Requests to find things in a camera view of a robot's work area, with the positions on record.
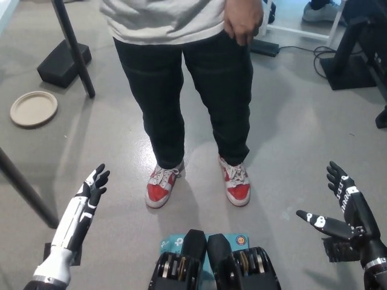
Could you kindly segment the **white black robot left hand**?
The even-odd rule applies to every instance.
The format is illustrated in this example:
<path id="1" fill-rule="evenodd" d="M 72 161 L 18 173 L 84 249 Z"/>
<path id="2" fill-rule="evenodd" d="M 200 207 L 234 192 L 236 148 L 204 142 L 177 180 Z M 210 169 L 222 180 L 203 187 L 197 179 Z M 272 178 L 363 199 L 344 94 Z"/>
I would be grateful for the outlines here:
<path id="1" fill-rule="evenodd" d="M 68 250 L 77 255 L 91 226 L 100 198 L 106 192 L 110 171 L 102 163 L 84 180 L 70 200 L 53 237 L 50 252 Z"/>

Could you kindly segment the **person left hand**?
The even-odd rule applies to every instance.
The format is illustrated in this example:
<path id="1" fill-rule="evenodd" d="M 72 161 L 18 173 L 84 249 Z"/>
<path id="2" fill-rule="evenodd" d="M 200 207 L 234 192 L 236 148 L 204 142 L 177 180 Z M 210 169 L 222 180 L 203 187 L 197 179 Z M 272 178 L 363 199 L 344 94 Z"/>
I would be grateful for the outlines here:
<path id="1" fill-rule="evenodd" d="M 224 30 L 240 46 L 250 44 L 262 25 L 262 1 L 227 0 L 224 7 Z"/>

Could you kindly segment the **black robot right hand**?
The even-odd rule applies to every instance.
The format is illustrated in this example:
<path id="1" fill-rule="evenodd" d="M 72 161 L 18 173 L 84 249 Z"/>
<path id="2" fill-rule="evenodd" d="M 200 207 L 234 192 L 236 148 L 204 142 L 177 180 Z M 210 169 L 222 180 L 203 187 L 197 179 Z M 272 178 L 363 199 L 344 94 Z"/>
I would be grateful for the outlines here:
<path id="1" fill-rule="evenodd" d="M 343 213 L 343 221 L 297 210 L 296 215 L 317 231 L 327 236 L 347 242 L 360 255 L 363 269 L 386 263 L 386 246 L 374 215 L 354 180 L 330 161 L 327 166 L 328 188 L 338 200 Z"/>

